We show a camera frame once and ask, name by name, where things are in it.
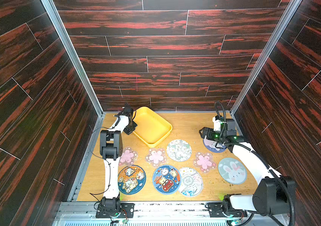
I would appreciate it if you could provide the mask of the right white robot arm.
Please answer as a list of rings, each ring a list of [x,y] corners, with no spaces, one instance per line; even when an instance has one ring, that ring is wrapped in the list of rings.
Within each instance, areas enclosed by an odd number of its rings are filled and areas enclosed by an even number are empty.
[[[233,119],[216,115],[212,119],[213,128],[204,127],[199,131],[201,138],[216,143],[216,147],[227,147],[238,157],[255,178],[258,187],[252,195],[225,195],[222,211],[225,215],[236,211],[269,216],[289,214],[289,224],[296,219],[294,205],[297,184],[291,177],[285,177],[272,168],[257,153],[243,136],[238,136]]]

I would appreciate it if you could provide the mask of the purple bunny round coaster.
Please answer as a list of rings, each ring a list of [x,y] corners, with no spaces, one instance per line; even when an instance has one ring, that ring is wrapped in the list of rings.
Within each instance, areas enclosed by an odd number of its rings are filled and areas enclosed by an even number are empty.
[[[217,145],[216,141],[210,141],[207,139],[203,139],[203,144],[207,150],[213,153],[222,153],[227,149],[226,146],[222,146],[220,144]]]

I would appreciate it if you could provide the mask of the yellow plastic storage box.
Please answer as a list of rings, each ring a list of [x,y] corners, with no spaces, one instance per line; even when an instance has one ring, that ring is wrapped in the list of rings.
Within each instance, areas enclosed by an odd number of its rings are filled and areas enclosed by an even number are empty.
[[[134,134],[149,148],[156,147],[172,131],[173,126],[150,108],[143,106],[136,110]]]

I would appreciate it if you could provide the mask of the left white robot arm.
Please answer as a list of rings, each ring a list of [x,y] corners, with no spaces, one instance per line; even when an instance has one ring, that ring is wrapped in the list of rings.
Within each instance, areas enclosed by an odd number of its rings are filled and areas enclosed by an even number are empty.
[[[118,165],[120,157],[123,154],[123,142],[121,134],[125,132],[131,134],[137,127],[134,122],[134,109],[125,104],[123,109],[114,117],[116,121],[110,128],[104,128],[100,131],[100,155],[104,160],[105,166],[105,189],[101,193],[91,195],[100,201],[99,195],[105,199],[116,199],[120,196],[117,185]]]

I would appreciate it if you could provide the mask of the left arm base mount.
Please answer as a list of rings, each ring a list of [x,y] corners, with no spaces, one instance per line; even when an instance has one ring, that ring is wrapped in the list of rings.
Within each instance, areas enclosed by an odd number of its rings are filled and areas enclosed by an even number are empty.
[[[96,209],[96,218],[133,218],[135,204],[121,202],[120,198],[102,198]]]

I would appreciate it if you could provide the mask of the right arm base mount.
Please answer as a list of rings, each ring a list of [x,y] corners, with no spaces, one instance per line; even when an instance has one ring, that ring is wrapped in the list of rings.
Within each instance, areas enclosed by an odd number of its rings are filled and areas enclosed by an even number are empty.
[[[211,218],[242,218],[248,216],[246,211],[233,208],[230,195],[225,195],[221,202],[208,202],[205,207],[208,209]]]

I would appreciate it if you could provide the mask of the white floral round coaster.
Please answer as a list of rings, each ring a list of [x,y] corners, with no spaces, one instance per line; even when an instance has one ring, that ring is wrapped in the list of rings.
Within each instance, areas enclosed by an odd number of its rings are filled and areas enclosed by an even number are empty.
[[[169,158],[176,162],[184,162],[192,155],[192,149],[189,143],[181,139],[175,139],[169,142],[166,151]]]

